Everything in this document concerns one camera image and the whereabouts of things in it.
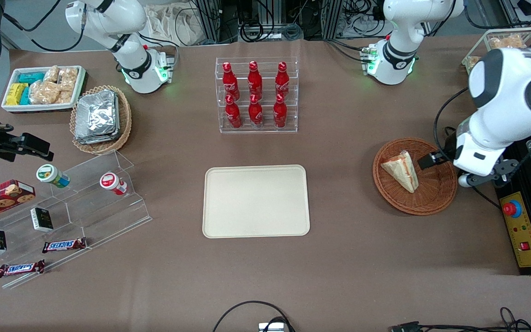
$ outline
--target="snickers bar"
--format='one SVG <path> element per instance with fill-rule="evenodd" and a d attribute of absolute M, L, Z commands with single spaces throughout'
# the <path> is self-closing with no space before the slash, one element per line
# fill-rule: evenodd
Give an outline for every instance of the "snickers bar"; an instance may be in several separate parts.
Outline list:
<path fill-rule="evenodd" d="M 1 265 L 0 267 L 0 278 L 9 277 L 11 275 L 22 274 L 22 273 L 43 273 L 44 272 L 44 259 L 42 261 L 30 264 L 20 264 L 20 265 Z"/>
<path fill-rule="evenodd" d="M 57 242 L 44 242 L 44 248 L 42 253 L 45 254 L 49 251 L 61 251 L 72 249 L 83 249 L 87 246 L 86 238 L 81 237 L 74 240 L 57 241 Z"/>

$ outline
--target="brown wicker basket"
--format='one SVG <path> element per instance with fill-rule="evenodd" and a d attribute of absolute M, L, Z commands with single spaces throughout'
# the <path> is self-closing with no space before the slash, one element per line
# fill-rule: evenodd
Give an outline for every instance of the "brown wicker basket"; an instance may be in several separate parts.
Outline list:
<path fill-rule="evenodd" d="M 381 167 L 382 162 L 403 150 L 409 151 L 419 179 L 419 187 L 412 194 Z M 396 139 L 381 147 L 374 158 L 372 173 L 378 190 L 392 206 L 409 214 L 427 216 L 451 204 L 458 187 L 454 166 L 445 162 L 421 170 L 417 164 L 421 157 L 436 150 L 435 145 L 413 137 Z"/>
<path fill-rule="evenodd" d="M 78 147 L 78 149 L 85 153 L 100 155 L 114 149 L 118 150 L 124 145 L 124 143 L 126 143 L 128 136 L 130 135 L 130 129 L 132 128 L 132 115 L 130 111 L 130 105 L 126 100 L 126 96 L 124 96 L 124 93 L 122 93 L 120 89 L 114 86 L 96 86 L 95 88 L 84 92 L 83 95 L 91 95 L 93 93 L 98 93 L 105 89 L 112 90 L 118 95 L 118 111 L 120 112 L 120 138 L 115 141 L 101 142 L 89 145 L 81 144 L 75 139 L 73 139 L 73 145 L 75 145 L 76 147 Z M 77 104 L 73 105 L 73 109 L 71 111 L 71 122 L 69 123 L 69 130 L 71 130 L 71 134 L 73 135 L 75 135 L 76 113 Z"/>

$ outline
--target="yellow control panel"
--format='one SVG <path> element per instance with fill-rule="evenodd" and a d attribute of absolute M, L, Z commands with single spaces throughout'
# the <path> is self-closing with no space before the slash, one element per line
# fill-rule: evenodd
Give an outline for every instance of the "yellow control panel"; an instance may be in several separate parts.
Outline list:
<path fill-rule="evenodd" d="M 522 194 L 501 198 L 503 216 L 519 267 L 531 267 L 531 222 L 525 212 Z"/>

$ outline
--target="coca-cola bottle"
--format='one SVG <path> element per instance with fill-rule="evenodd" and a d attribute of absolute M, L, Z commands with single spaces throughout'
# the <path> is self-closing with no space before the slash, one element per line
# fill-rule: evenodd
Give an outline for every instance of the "coca-cola bottle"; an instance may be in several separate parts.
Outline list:
<path fill-rule="evenodd" d="M 241 93 L 239 92 L 239 85 L 236 82 L 235 74 L 230 69 L 230 63 L 223 63 L 223 85 L 228 95 L 231 95 L 235 101 L 239 100 Z"/>
<path fill-rule="evenodd" d="M 262 97 L 263 82 L 261 81 L 261 74 L 257 70 L 257 62 L 251 61 L 249 63 L 249 76 L 247 76 L 247 83 L 249 84 L 249 94 L 255 95 L 260 101 Z"/>
<path fill-rule="evenodd" d="M 227 119 L 230 122 L 232 128 L 240 128 L 243 125 L 243 120 L 239 112 L 239 107 L 235 104 L 235 101 L 231 95 L 225 97 L 227 103 L 225 112 L 227 113 Z"/>
<path fill-rule="evenodd" d="M 249 119 L 251 119 L 251 126 L 254 129 L 261 128 L 264 125 L 263 114 L 261 113 L 261 105 L 257 96 L 249 96 Z"/>
<path fill-rule="evenodd" d="M 278 74 L 276 75 L 276 94 L 282 95 L 284 98 L 288 95 L 288 84 L 290 78 L 288 73 L 286 73 L 286 63 L 278 63 Z"/>
<path fill-rule="evenodd" d="M 276 128 L 283 128 L 286 126 L 286 114 L 288 109 L 286 103 L 284 103 L 284 96 L 282 93 L 276 95 L 276 103 L 274 104 L 274 123 Z"/>

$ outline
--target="table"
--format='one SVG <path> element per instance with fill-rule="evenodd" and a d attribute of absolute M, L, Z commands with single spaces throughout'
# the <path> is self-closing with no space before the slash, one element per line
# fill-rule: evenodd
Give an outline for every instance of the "table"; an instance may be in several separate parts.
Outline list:
<path fill-rule="evenodd" d="M 11 67 L 82 65 L 87 86 L 122 89 L 134 112 L 120 151 L 146 200 L 150 223 L 13 290 L 0 289 L 0 332 L 19 330 L 210 331 L 230 306 L 270 301 L 298 331 L 385 331 L 426 324 L 499 324 L 499 307 L 531 323 L 531 277 L 519 277 L 501 213 L 469 189 L 447 210 L 415 217 L 392 208 L 372 179 L 387 141 L 432 141 L 438 108 L 466 84 L 460 60 L 478 36 L 426 38 L 411 76 L 384 86 L 323 42 L 235 43 L 181 50 L 173 84 L 149 95 L 129 89 L 107 51 L 11 51 Z M 370 40 L 353 41 L 367 45 Z M 214 94 L 216 57 L 297 55 L 300 127 L 288 135 L 221 135 Z M 456 126 L 474 111 L 468 95 L 444 111 Z M 0 120 L 51 142 L 54 164 L 92 155 L 71 144 L 68 113 Z M 35 184 L 44 162 L 0 160 L 0 182 Z M 302 237 L 207 239 L 204 174 L 215 166 L 301 164 L 310 232 Z M 482 187 L 491 197 L 493 189 Z M 276 313 L 246 306 L 219 330 L 255 331 Z"/>

